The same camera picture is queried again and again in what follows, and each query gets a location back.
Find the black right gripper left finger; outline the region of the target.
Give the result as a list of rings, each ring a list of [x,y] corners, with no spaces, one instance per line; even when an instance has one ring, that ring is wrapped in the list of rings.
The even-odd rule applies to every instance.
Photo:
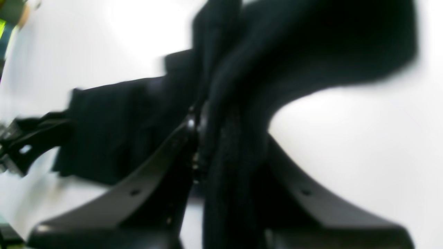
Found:
[[[32,249],[180,249],[197,129],[189,114],[139,168],[105,194],[35,226]]]

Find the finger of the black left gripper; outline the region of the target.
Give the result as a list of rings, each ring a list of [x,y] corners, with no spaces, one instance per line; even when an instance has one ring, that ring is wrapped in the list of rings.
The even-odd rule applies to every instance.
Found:
[[[8,126],[1,124],[1,173],[9,171],[20,177],[49,150],[65,144],[73,135],[73,121],[65,112],[49,112],[40,118],[15,118]]]

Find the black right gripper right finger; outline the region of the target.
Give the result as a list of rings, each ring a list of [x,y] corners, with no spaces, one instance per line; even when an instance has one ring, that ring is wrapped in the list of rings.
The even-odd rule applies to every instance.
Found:
[[[263,205],[268,249],[413,249],[407,230],[315,181],[269,138]]]

